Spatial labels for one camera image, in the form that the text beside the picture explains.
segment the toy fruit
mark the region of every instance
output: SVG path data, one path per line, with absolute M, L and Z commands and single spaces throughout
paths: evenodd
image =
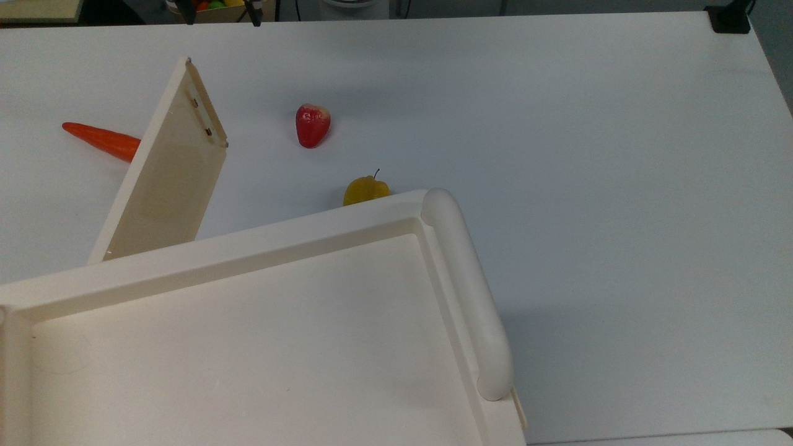
M 331 112 L 325 107 L 303 104 L 295 114 L 297 140 L 305 148 L 315 148 L 331 128 Z
M 135 152 L 138 150 L 138 145 L 140 145 L 140 140 L 133 136 L 91 127 L 90 125 L 64 122 L 61 127 L 95 148 L 128 162 L 132 161 Z
M 374 172 L 374 176 L 362 176 L 359 179 L 354 179 L 352 183 L 347 186 L 347 190 L 344 192 L 345 206 L 360 202 L 368 202 L 375 198 L 388 197 L 391 194 L 388 184 L 374 179 L 374 177 L 377 176 L 377 172 Z

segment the tray handle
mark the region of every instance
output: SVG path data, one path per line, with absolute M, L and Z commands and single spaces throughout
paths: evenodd
M 421 219 L 435 229 L 469 327 L 479 366 L 479 395 L 500 400 L 512 389 L 512 353 L 460 206 L 448 190 L 431 189 L 424 196 Z

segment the carrot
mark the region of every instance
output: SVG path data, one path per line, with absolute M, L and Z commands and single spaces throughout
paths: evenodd
M 64 122 L 61 127 L 95 148 L 128 162 L 132 162 L 132 158 L 138 150 L 138 145 L 140 145 L 140 140 L 135 137 L 111 132 L 110 130 L 98 129 L 90 125 Z

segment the strawberry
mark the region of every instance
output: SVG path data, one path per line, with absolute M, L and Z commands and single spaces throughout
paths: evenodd
M 325 107 L 303 104 L 295 115 L 297 139 L 305 148 L 315 148 L 331 128 L 331 112 Z

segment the yellow bell pepper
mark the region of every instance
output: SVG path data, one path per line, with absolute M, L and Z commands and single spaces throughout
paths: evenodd
M 362 176 L 361 178 L 354 179 L 347 190 L 344 192 L 344 205 L 354 205 L 355 203 L 368 202 L 375 198 L 388 197 L 391 194 L 389 185 L 385 182 L 377 181 L 374 177 L 377 176 Z

